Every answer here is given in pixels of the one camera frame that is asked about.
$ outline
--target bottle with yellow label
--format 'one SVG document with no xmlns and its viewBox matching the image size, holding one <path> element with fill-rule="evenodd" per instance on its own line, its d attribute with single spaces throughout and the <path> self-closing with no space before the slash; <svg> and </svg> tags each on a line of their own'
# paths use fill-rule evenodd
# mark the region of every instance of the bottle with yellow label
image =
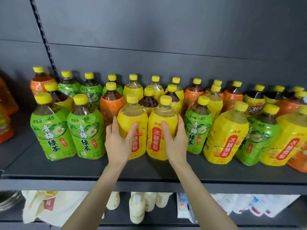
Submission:
<svg viewBox="0 0 307 230">
<path fill-rule="evenodd" d="M 61 107 L 64 107 L 71 112 L 73 104 L 72 98 L 58 90 L 58 84 L 55 82 L 49 82 L 45 84 L 45 89 L 50 93 L 52 102 Z"/>
<path fill-rule="evenodd" d="M 171 108 L 171 104 L 170 96 L 161 96 L 160 104 L 151 112 L 148 119 L 147 153 L 150 157 L 161 161 L 167 160 L 161 122 L 168 124 L 172 137 L 175 137 L 178 125 L 178 116 Z"/>
<path fill-rule="evenodd" d="M 265 103 L 263 85 L 256 85 L 255 88 L 243 96 L 243 101 L 248 104 L 248 108 L 245 112 L 246 117 L 255 115 L 261 112 L 261 109 Z"/>
<path fill-rule="evenodd" d="M 277 118 L 281 132 L 270 147 L 260 155 L 265 165 L 283 166 L 294 156 L 307 140 L 307 106 L 297 112 Z"/>
<path fill-rule="evenodd" d="M 213 85 L 221 86 L 221 84 L 222 84 L 222 81 L 221 81 L 221 80 L 214 80 L 214 81 L 213 81 Z M 204 95 L 210 93 L 210 91 L 211 91 L 210 88 L 206 89 L 206 90 L 204 91 Z M 219 94 L 220 94 L 221 99 L 223 100 L 223 99 L 224 99 L 224 94 L 223 94 L 222 92 L 219 92 Z"/>
<path fill-rule="evenodd" d="M 132 124 L 138 122 L 138 128 L 132 141 L 132 149 L 129 160 L 142 156 L 146 151 L 148 116 L 146 111 L 138 103 L 138 95 L 127 95 L 127 104 L 119 111 L 117 116 L 119 133 L 125 138 Z"/>
<path fill-rule="evenodd" d="M 146 87 L 144 89 L 144 97 L 142 97 L 142 99 L 138 102 L 146 111 L 148 117 L 152 110 L 159 105 L 158 101 L 153 97 L 153 93 L 153 88 Z"/>
<path fill-rule="evenodd" d="M 127 100 L 127 94 L 136 93 L 138 95 L 138 99 L 140 100 L 144 96 L 144 90 L 138 82 L 138 76 L 136 74 L 130 74 L 129 79 L 129 83 L 124 87 L 124 99 Z"/>
<path fill-rule="evenodd" d="M 277 85 L 274 87 L 274 90 L 271 92 L 268 92 L 267 94 L 264 95 L 264 99 L 265 99 L 265 104 L 275 104 L 276 102 L 278 102 L 279 100 L 282 100 L 282 92 L 285 90 L 285 88 L 283 86 Z"/>
<path fill-rule="evenodd" d="M 217 119 L 217 117 L 220 115 L 221 109 L 223 108 L 223 100 L 221 99 L 221 96 L 220 96 L 220 90 L 221 90 L 220 86 L 212 85 L 211 91 L 208 94 L 206 94 L 206 96 L 210 98 L 210 101 L 207 107 L 212 114 L 213 123 Z"/>
<path fill-rule="evenodd" d="M 154 89 L 154 98 L 159 101 L 160 97 L 164 94 L 164 89 L 159 83 L 160 77 L 159 76 L 152 76 L 151 83 L 147 86 L 149 88 Z"/>
<path fill-rule="evenodd" d="M 180 83 L 180 78 L 179 77 L 173 77 L 172 85 L 176 86 L 176 94 L 177 94 L 178 98 L 180 99 L 180 103 L 181 103 L 181 106 L 182 106 L 183 99 L 185 98 L 185 94 L 183 92 L 182 87 L 179 85 L 179 83 Z"/>
<path fill-rule="evenodd" d="M 176 88 L 177 87 L 175 85 L 168 85 L 165 95 L 172 97 L 171 108 L 176 112 L 176 114 L 179 114 L 181 110 L 181 103 L 179 97 L 176 94 Z"/>
<path fill-rule="evenodd" d="M 248 133 L 244 114 L 248 104 L 237 101 L 234 109 L 222 113 L 214 122 L 204 147 L 206 159 L 213 164 L 227 164 Z"/>
</svg>

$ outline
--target hand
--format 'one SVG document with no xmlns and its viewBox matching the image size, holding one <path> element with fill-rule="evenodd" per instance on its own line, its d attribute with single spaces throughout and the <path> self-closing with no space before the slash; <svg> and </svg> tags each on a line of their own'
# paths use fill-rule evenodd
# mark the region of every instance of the hand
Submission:
<svg viewBox="0 0 307 230">
<path fill-rule="evenodd" d="M 132 141 L 138 123 L 132 124 L 126 138 L 122 138 L 118 130 L 117 118 L 113 117 L 113 124 L 106 127 L 106 153 L 108 154 L 109 164 L 124 167 L 130 157 Z"/>
<path fill-rule="evenodd" d="M 182 117 L 178 115 L 178 130 L 174 139 L 166 122 L 161 122 L 161 128 L 165 140 L 166 155 L 171 166 L 178 167 L 187 164 L 188 137 L 185 133 L 185 124 Z"/>
</svg>

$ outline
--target white bottle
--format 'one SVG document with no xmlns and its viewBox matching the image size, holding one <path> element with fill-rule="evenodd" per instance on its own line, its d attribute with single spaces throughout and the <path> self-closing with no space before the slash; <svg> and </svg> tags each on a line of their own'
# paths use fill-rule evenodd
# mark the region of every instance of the white bottle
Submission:
<svg viewBox="0 0 307 230">
<path fill-rule="evenodd" d="M 150 212 L 154 209 L 156 204 L 157 193 L 156 192 L 145 192 L 145 211 Z"/>
<path fill-rule="evenodd" d="M 157 193 L 157 198 L 156 198 L 156 205 L 157 207 L 164 208 L 167 205 L 167 202 L 169 200 L 169 196 L 172 195 L 173 193 L 162 193 L 158 192 Z"/>
<path fill-rule="evenodd" d="M 145 215 L 145 198 L 143 195 L 136 193 L 129 200 L 130 220 L 134 224 L 143 221 Z"/>
<path fill-rule="evenodd" d="M 119 192 L 112 191 L 112 193 L 110 195 L 110 198 L 109 198 L 109 201 L 106 204 L 106 207 L 109 210 L 114 210 L 114 209 L 116 209 L 118 207 L 119 202 L 120 202 Z"/>
</svg>

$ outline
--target beverage bottle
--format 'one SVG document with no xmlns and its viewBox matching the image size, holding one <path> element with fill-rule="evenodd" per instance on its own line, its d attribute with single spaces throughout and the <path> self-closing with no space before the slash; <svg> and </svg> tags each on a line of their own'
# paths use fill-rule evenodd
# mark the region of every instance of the beverage bottle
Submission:
<svg viewBox="0 0 307 230">
<path fill-rule="evenodd" d="M 139 224 L 143 221 L 145 215 L 145 198 L 136 193 L 129 200 L 130 220 L 134 224 Z"/>
<path fill-rule="evenodd" d="M 271 92 L 268 92 L 267 94 L 264 95 L 265 99 L 265 104 L 275 104 L 279 100 L 282 100 L 282 92 L 285 90 L 283 86 L 277 85 L 274 87 L 274 90 Z"/>
<path fill-rule="evenodd" d="M 179 97 L 176 94 L 176 88 L 177 87 L 175 85 L 168 85 L 167 92 L 165 93 L 165 95 L 170 96 L 172 98 L 171 107 L 176 112 L 176 114 L 179 114 L 181 110 L 181 103 Z"/>
<path fill-rule="evenodd" d="M 146 111 L 148 117 L 152 110 L 159 105 L 158 101 L 153 97 L 153 93 L 153 88 L 146 87 L 144 89 L 144 97 L 142 97 L 141 100 L 138 102 Z"/>
<path fill-rule="evenodd" d="M 214 81 L 213 81 L 213 85 L 221 86 L 221 84 L 222 84 L 222 81 L 221 81 L 221 80 L 214 80 Z M 210 93 L 210 91 L 211 91 L 210 88 L 206 89 L 206 90 L 204 91 L 204 95 Z M 224 94 L 223 94 L 222 92 L 219 92 L 219 94 L 220 94 L 221 99 L 223 100 L 223 99 L 224 99 Z"/>
<path fill-rule="evenodd" d="M 260 155 L 265 165 L 283 166 L 294 156 L 307 140 L 307 106 L 297 112 L 277 118 L 281 132 L 277 139 Z"/>
<path fill-rule="evenodd" d="M 200 96 L 204 94 L 203 89 L 200 86 L 201 79 L 194 78 L 193 85 L 187 88 L 184 92 L 185 97 L 183 99 L 182 108 L 180 115 L 182 118 L 185 117 L 186 112 L 197 103 L 197 100 Z"/>
<path fill-rule="evenodd" d="M 244 115 L 248 104 L 237 101 L 234 109 L 222 113 L 215 120 L 204 147 L 206 159 L 213 164 L 227 164 L 248 133 Z"/>
<path fill-rule="evenodd" d="M 207 107 L 209 100 L 209 97 L 200 96 L 197 104 L 185 114 L 185 133 L 189 140 L 187 147 L 189 153 L 201 153 L 212 126 L 212 114 Z"/>
<path fill-rule="evenodd" d="M 106 83 L 107 92 L 101 97 L 100 109 L 104 119 L 104 125 L 113 123 L 113 117 L 117 116 L 120 109 L 126 104 L 123 96 L 117 92 L 115 82 Z"/>
<path fill-rule="evenodd" d="M 87 96 L 88 104 L 100 110 L 99 102 L 102 86 L 94 79 L 94 73 L 85 73 L 86 81 L 81 85 L 80 93 Z"/>
<path fill-rule="evenodd" d="M 279 107 L 279 112 L 277 113 L 276 118 L 296 112 L 297 108 L 306 104 L 304 101 L 304 97 L 306 96 L 307 91 L 298 91 L 293 97 L 275 103 L 275 105 Z"/>
<path fill-rule="evenodd" d="M 43 67 L 35 66 L 33 67 L 33 70 L 35 76 L 30 83 L 30 88 L 34 95 L 47 92 L 44 85 L 48 82 L 55 82 L 58 85 L 57 81 L 52 76 L 45 73 Z"/>
<path fill-rule="evenodd" d="M 151 212 L 156 204 L 157 193 L 144 192 L 144 198 L 145 198 L 145 211 Z"/>
<path fill-rule="evenodd" d="M 159 102 L 161 95 L 164 93 L 163 87 L 159 83 L 160 77 L 159 76 L 152 76 L 151 83 L 147 86 L 149 88 L 154 89 L 154 98 Z"/>
<path fill-rule="evenodd" d="M 61 107 L 64 107 L 71 112 L 72 110 L 72 98 L 58 90 L 58 85 L 55 82 L 49 82 L 45 84 L 45 89 L 50 93 L 52 102 Z"/>
<path fill-rule="evenodd" d="M 158 192 L 157 198 L 156 198 L 156 206 L 159 208 L 164 208 L 167 205 L 167 202 L 169 201 L 169 197 L 173 193 L 166 193 L 166 192 Z"/>
<path fill-rule="evenodd" d="M 221 113 L 232 110 L 236 101 L 243 101 L 243 94 L 240 90 L 242 82 L 234 81 L 229 89 L 223 92 L 223 108 Z"/>
<path fill-rule="evenodd" d="M 34 97 L 38 106 L 31 115 L 31 128 L 47 159 L 55 161 L 74 156 L 77 151 L 67 129 L 67 109 L 52 103 L 49 93 Z"/>
<path fill-rule="evenodd" d="M 265 103 L 263 85 L 256 85 L 252 91 L 249 91 L 243 96 L 243 100 L 248 104 L 248 108 L 245 112 L 246 117 L 260 113 L 262 106 Z"/>
<path fill-rule="evenodd" d="M 280 133 L 280 127 L 274 117 L 279 108 L 267 104 L 263 112 L 248 118 L 248 134 L 242 141 L 236 158 L 244 165 L 253 166 L 259 162 L 259 156 L 276 139 Z"/>
<path fill-rule="evenodd" d="M 173 77 L 172 79 L 172 85 L 176 86 L 176 94 L 178 96 L 178 98 L 180 99 L 180 103 L 181 106 L 183 104 L 183 99 L 185 98 L 185 94 L 183 92 L 183 89 L 181 88 L 181 86 L 179 85 L 180 83 L 180 78 L 179 77 Z"/>
<path fill-rule="evenodd" d="M 138 95 L 127 95 L 127 104 L 119 111 L 117 116 L 119 133 L 126 138 L 132 124 L 138 122 L 138 128 L 132 141 L 132 149 L 129 160 L 142 156 L 146 151 L 148 115 L 138 103 Z"/>
<path fill-rule="evenodd" d="M 151 112 L 148 119 L 147 153 L 150 157 L 161 161 L 167 160 L 161 122 L 168 124 L 172 137 L 175 137 L 178 125 L 178 116 L 171 108 L 171 104 L 170 96 L 161 96 L 160 104 Z"/>
<path fill-rule="evenodd" d="M 88 97 L 85 94 L 76 94 L 74 101 L 75 107 L 68 115 L 67 123 L 78 156 L 99 159 L 106 153 L 103 116 L 99 110 L 88 104 Z"/>
<path fill-rule="evenodd" d="M 14 136 L 14 130 L 10 126 L 10 117 L 0 105 L 0 143 L 8 141 Z"/>
<path fill-rule="evenodd" d="M 116 83 L 116 90 L 117 92 L 120 93 L 120 95 L 122 96 L 123 95 L 123 89 L 122 87 L 116 82 L 116 75 L 115 74 L 109 74 L 108 75 L 108 79 L 109 79 L 109 82 L 115 82 Z M 103 87 L 103 90 L 102 90 L 102 95 L 105 95 L 106 92 L 107 92 L 107 88 L 106 88 L 106 85 Z"/>
<path fill-rule="evenodd" d="M 112 191 L 110 198 L 109 198 L 109 201 L 106 204 L 106 207 L 109 210 L 114 210 L 119 206 L 119 203 L 120 203 L 119 192 Z"/>
<path fill-rule="evenodd" d="M 213 117 L 212 123 L 214 123 L 214 121 L 220 115 L 221 110 L 223 108 L 223 100 L 219 95 L 220 90 L 221 90 L 220 86 L 212 85 L 211 91 L 206 95 L 210 99 L 208 104 L 208 109 Z"/>
<path fill-rule="evenodd" d="M 304 91 L 304 88 L 300 87 L 300 86 L 295 86 L 295 87 L 293 87 L 293 89 L 290 92 L 283 92 L 282 98 L 288 99 L 290 97 L 294 97 L 294 94 L 298 91 Z"/>
<path fill-rule="evenodd" d="M 59 83 L 59 91 L 71 98 L 80 93 L 81 85 L 72 77 L 71 71 L 62 71 L 63 80 Z"/>
<path fill-rule="evenodd" d="M 0 77 L 0 105 L 8 116 L 13 115 L 19 111 L 19 107 L 7 88 L 5 82 Z"/>
<path fill-rule="evenodd" d="M 126 100 L 127 94 L 136 93 L 138 95 L 138 99 L 140 100 L 144 96 L 143 87 L 138 82 L 138 76 L 136 74 L 129 75 L 129 83 L 124 87 L 124 99 Z"/>
</svg>

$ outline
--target green label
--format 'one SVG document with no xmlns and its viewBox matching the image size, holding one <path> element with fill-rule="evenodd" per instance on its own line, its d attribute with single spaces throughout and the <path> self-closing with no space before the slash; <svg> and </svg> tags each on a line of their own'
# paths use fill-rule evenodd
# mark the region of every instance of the green label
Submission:
<svg viewBox="0 0 307 230">
<path fill-rule="evenodd" d="M 71 85 L 63 85 L 61 83 L 59 83 L 59 91 L 61 91 L 62 93 L 73 97 L 76 94 L 80 93 L 80 83 L 75 83 L 75 84 L 71 84 Z"/>
<path fill-rule="evenodd" d="M 257 120 L 254 116 L 248 118 L 248 134 L 242 141 L 236 157 L 245 165 L 252 166 L 259 162 L 259 155 L 271 145 L 278 136 L 280 127 Z"/>
<path fill-rule="evenodd" d="M 83 116 L 70 113 L 67 123 L 79 157 L 99 159 L 106 153 L 105 128 L 99 110 Z"/>
<path fill-rule="evenodd" d="M 100 98 L 102 93 L 102 86 L 95 85 L 95 86 L 81 86 L 80 92 L 85 94 L 88 99 L 88 103 L 91 106 L 94 106 L 96 109 L 100 110 Z"/>
<path fill-rule="evenodd" d="M 107 91 L 108 90 L 106 89 L 106 86 L 104 86 L 103 90 L 102 90 L 102 95 L 101 96 L 105 95 Z M 121 86 L 117 87 L 116 91 L 119 92 L 121 96 L 123 96 L 123 89 L 122 89 Z"/>
<path fill-rule="evenodd" d="M 212 114 L 199 115 L 189 109 L 185 114 L 185 133 L 188 136 L 187 151 L 201 153 L 208 131 L 212 126 Z"/>
<path fill-rule="evenodd" d="M 31 128 L 49 160 L 59 160 L 76 154 L 75 145 L 67 129 L 67 115 L 65 108 L 53 115 L 31 115 Z"/>
</svg>

